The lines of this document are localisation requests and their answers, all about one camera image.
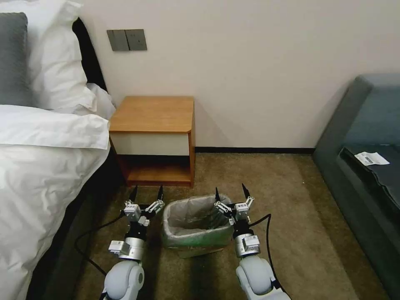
beige wall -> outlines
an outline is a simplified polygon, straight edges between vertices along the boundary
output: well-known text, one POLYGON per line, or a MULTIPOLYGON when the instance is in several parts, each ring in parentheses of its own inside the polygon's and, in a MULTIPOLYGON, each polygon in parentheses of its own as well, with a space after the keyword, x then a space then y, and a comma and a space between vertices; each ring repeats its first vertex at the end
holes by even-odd
POLYGON ((351 79, 400 71, 398 0, 82 1, 111 95, 193 95, 197 146, 313 147, 351 79))

baseboard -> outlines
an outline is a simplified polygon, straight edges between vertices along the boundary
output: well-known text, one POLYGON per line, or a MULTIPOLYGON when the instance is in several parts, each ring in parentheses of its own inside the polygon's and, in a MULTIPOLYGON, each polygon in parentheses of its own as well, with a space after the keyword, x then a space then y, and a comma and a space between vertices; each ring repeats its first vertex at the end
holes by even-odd
POLYGON ((196 147, 196 153, 288 153, 313 154, 315 148, 240 148, 240 147, 196 147))

nightstand drawer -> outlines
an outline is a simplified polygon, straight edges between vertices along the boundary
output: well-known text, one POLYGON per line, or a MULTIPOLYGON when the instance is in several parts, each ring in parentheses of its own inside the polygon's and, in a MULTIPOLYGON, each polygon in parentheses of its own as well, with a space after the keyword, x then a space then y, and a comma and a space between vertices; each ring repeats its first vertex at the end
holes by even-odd
POLYGON ((110 133, 121 155, 189 155, 189 137, 180 133, 110 133))

black headboard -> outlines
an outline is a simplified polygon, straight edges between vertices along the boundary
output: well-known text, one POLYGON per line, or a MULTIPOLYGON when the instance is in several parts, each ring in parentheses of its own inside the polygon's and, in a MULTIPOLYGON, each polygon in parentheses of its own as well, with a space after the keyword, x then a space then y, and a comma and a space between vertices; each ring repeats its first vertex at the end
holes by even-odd
POLYGON ((82 67, 85 71, 87 82, 95 83, 102 89, 107 90, 99 61, 97 60, 96 52, 85 24, 78 18, 72 25, 72 30, 78 37, 80 52, 82 54, 82 67))

black cable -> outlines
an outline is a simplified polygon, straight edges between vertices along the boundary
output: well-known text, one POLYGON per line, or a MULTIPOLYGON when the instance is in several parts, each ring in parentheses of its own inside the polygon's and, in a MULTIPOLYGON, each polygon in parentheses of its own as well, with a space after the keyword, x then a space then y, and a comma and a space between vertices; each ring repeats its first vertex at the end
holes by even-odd
POLYGON ((102 293, 102 294, 100 295, 99 300, 103 300, 106 296, 107 296, 107 293, 106 293, 106 292, 102 293))
POLYGON ((104 276, 106 276, 107 273, 106 273, 97 263, 95 263, 93 260, 91 260, 90 257, 89 257, 88 255, 86 255, 81 249, 79 249, 78 243, 79 243, 79 240, 80 240, 82 237, 84 237, 85 235, 88 235, 88 234, 93 233, 93 232, 96 232, 96 231, 98 231, 98 230, 100 230, 100 229, 102 229, 102 228, 104 228, 104 227, 107 227, 107 226, 109 226, 109 225, 111 225, 111 224, 117 222, 117 221, 118 221, 120 218, 122 218, 123 216, 125 216, 125 213, 124 213, 123 211, 121 211, 120 215, 119 215, 118 217, 116 217, 114 220, 112 220, 112 221, 110 221, 110 222, 108 222, 108 223, 105 223, 105 224, 103 224, 103 225, 101 225, 101 226, 92 228, 92 229, 90 229, 90 230, 88 230, 88 231, 82 233, 80 236, 78 236, 78 237, 75 239, 75 243, 74 243, 75 250, 76 250, 79 254, 82 255, 82 257, 83 257, 84 260, 86 260, 86 261, 88 261, 89 263, 91 263, 91 264, 93 265, 93 267, 95 267, 95 268, 96 268, 100 273, 102 273, 104 276))
POLYGON ((262 217, 261 219, 259 219, 258 221, 255 221, 254 223, 249 224, 249 227, 252 227, 254 225, 260 224, 262 221, 264 221, 266 218, 271 218, 271 214, 265 215, 264 217, 262 217))
POLYGON ((265 219, 268 219, 268 221, 267 221, 267 232, 265 234, 265 237, 266 237, 266 240, 267 240, 268 260, 270 261, 271 270, 272 270, 272 273, 274 274, 275 280, 279 283, 279 286, 282 288, 282 291, 289 296, 289 294, 285 291, 285 289, 283 288, 283 286, 279 282, 278 277, 276 276, 274 263, 272 262, 271 251, 270 251, 270 238, 269 238, 271 217, 272 217, 271 214, 265 215, 264 217, 262 217, 258 221, 255 221, 254 223, 250 224, 249 226, 252 227, 254 225, 260 224, 265 219))

